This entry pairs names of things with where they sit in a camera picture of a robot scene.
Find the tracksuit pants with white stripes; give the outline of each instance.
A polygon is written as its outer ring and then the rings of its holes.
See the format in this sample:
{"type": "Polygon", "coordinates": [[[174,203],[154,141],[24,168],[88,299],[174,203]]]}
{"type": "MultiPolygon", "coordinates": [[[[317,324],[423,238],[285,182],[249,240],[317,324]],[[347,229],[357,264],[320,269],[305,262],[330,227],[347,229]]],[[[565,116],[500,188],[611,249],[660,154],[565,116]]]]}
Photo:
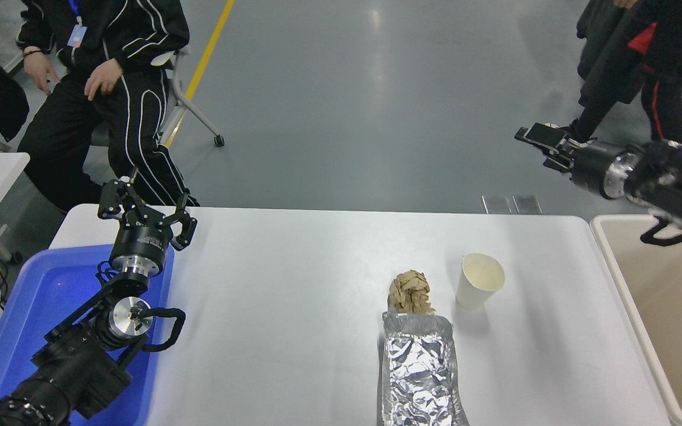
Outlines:
{"type": "MultiPolygon", "coordinates": [[[[128,176],[137,167],[138,195],[152,205],[174,205],[189,189],[168,148],[159,143],[168,100],[163,70],[125,73],[111,94],[97,92],[92,102],[83,94],[88,76],[68,73],[36,113],[17,149],[30,155],[26,175],[61,210],[98,203],[102,186],[83,172],[83,163],[93,130],[106,121],[113,172],[128,176]]],[[[188,204],[198,202],[189,197],[188,204]]]]}

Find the aluminum foil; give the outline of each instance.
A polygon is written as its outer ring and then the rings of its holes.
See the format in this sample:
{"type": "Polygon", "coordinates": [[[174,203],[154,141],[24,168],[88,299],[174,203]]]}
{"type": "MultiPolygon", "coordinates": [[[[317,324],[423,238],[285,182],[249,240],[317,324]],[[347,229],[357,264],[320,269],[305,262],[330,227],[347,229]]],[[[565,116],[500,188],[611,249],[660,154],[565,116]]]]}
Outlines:
{"type": "Polygon", "coordinates": [[[384,426],[468,426],[449,320],[390,312],[382,318],[384,426]]]}

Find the white paper cup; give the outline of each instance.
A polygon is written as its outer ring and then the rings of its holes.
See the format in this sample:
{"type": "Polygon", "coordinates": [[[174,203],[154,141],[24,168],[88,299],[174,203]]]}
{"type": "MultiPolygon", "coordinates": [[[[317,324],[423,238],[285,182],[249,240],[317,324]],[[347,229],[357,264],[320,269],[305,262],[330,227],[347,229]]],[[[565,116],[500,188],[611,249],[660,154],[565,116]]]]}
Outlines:
{"type": "Polygon", "coordinates": [[[469,311],[479,309],[492,294],[504,286],[504,269],[486,254],[462,257],[462,274],[457,285],[457,303],[469,311]]]}

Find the blue plastic tray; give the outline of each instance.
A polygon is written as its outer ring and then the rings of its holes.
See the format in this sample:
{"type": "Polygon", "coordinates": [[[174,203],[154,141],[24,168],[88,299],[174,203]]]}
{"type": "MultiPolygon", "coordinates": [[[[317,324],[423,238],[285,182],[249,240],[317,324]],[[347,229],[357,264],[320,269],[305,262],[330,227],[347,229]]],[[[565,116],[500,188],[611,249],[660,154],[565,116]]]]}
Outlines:
{"type": "MultiPolygon", "coordinates": [[[[0,320],[0,399],[36,371],[30,359],[46,344],[44,334],[99,291],[96,265],[109,258],[111,249],[89,246],[45,250],[22,267],[0,320]]],[[[173,250],[168,250],[163,273],[151,279],[149,290],[141,296],[152,308],[165,307],[168,300],[173,256],[173,250]]],[[[149,330],[151,342],[167,339],[162,326],[159,319],[154,321],[149,330]]],[[[113,353],[113,358],[121,352],[113,353]]],[[[139,353],[127,369],[133,381],[121,396],[89,421],[74,412],[71,424],[144,424],[156,365],[157,354],[139,353]]]]}

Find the black tracksuit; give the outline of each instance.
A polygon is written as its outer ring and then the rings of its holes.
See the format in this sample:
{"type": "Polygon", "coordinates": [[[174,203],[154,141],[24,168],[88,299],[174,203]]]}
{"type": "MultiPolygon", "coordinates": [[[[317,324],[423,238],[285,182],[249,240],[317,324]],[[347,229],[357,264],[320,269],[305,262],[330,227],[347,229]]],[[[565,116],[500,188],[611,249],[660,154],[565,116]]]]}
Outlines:
{"type": "Polygon", "coordinates": [[[607,90],[599,90],[574,123],[574,137],[590,138],[598,124],[628,88],[634,67],[644,71],[641,102],[652,127],[652,140],[682,143],[682,0],[641,0],[641,8],[625,28],[616,54],[604,65],[607,90]],[[628,46],[650,24],[656,23],[646,56],[628,46]]]}
{"type": "MultiPolygon", "coordinates": [[[[152,60],[188,43],[189,30],[179,0],[81,0],[86,34],[81,45],[67,46],[78,19],[68,0],[22,0],[27,10],[17,45],[57,49],[68,68],[33,118],[18,150],[30,154],[25,172],[49,201],[62,210],[97,203],[101,187],[83,172],[91,134],[106,121],[109,163],[117,176],[140,172],[136,191],[150,204],[173,205],[189,193],[159,127],[168,100],[165,71],[152,60]],[[116,59],[124,74],[109,95],[83,94],[92,71],[116,59]]],[[[195,199],[189,204],[198,205],[195,199]]]]}

